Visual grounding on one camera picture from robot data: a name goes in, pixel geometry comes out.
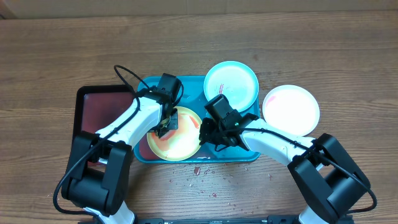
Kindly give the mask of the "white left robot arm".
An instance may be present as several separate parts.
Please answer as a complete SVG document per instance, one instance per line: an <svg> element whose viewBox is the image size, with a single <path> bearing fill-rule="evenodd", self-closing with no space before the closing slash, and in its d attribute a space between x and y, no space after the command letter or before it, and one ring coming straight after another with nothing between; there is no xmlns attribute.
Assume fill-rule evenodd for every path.
<svg viewBox="0 0 398 224"><path fill-rule="evenodd" d="M107 127L77 135L54 194L81 207L78 214L92 216L95 223L133 223L124 201L132 149L149 131L162 136L171 129L183 93L183 87L155 86L135 92L130 107Z"/></svg>

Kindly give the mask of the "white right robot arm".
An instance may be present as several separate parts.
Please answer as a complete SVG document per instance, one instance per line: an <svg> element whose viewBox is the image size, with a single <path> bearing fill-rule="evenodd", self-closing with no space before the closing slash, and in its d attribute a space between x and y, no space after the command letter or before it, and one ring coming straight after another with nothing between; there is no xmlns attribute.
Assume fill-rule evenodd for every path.
<svg viewBox="0 0 398 224"><path fill-rule="evenodd" d="M336 138L294 136L269 126L254 114L205 118L200 142L239 146L286 166L307 203L297 223L338 223L353 213L376 208L369 179Z"/></svg>

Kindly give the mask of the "white plastic plate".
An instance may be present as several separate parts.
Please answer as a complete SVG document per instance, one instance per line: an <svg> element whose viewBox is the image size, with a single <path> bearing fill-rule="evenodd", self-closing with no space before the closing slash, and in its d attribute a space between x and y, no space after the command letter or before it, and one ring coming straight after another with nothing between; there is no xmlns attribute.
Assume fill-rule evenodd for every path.
<svg viewBox="0 0 398 224"><path fill-rule="evenodd" d="M273 88L264 98L262 113L267 124L295 136L310 134L320 120L317 100L297 85Z"/></svg>

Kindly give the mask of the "green and pink sponge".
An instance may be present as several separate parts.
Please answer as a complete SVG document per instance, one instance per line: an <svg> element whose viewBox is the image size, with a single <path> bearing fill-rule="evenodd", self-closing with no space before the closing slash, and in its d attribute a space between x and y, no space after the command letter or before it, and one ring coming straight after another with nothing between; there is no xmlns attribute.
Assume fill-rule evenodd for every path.
<svg viewBox="0 0 398 224"><path fill-rule="evenodd" d="M170 139L174 134L175 134L176 130L170 130L168 132L166 132L164 135L162 135L161 137L158 137L155 133L151 134L151 138L155 141L166 141L168 139Z"/></svg>

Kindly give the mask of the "light blue plastic plate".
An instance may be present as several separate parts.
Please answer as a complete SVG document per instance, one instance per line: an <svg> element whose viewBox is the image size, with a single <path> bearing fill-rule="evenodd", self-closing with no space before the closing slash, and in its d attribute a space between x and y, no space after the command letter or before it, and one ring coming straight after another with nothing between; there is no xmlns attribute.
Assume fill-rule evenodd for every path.
<svg viewBox="0 0 398 224"><path fill-rule="evenodd" d="M233 109L243 112L257 99L259 82L247 65L237 61L225 61L212 67L203 84L206 99L224 95Z"/></svg>

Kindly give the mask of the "yellow plastic plate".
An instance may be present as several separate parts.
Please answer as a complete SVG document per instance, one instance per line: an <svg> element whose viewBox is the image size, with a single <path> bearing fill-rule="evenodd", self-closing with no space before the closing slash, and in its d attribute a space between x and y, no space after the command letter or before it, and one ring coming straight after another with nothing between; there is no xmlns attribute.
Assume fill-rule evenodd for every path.
<svg viewBox="0 0 398 224"><path fill-rule="evenodd" d="M178 129L166 141L155 141L147 133L147 142L152 152L166 161L178 162L192 157L200 148L201 118L191 109L177 106Z"/></svg>

